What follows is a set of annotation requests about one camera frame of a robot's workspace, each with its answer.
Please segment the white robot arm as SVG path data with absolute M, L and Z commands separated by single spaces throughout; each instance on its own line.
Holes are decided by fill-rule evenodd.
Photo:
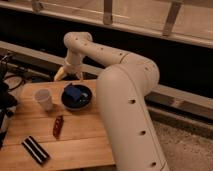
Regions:
M 96 80 L 96 99 L 117 171 L 170 171 L 145 104 L 160 78 L 155 62 L 97 44 L 88 32 L 68 32 L 64 44 L 67 56 L 56 81 L 81 77 L 86 56 L 105 67 Z

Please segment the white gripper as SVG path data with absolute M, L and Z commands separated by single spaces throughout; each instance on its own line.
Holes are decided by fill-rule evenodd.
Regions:
M 82 71 L 82 62 L 77 61 L 68 61 L 64 62 L 63 67 L 60 67 L 57 71 L 56 75 L 54 76 L 55 81 L 61 81 L 64 77 L 68 74 L 77 74 L 77 77 L 80 81 L 84 80 L 84 75 Z

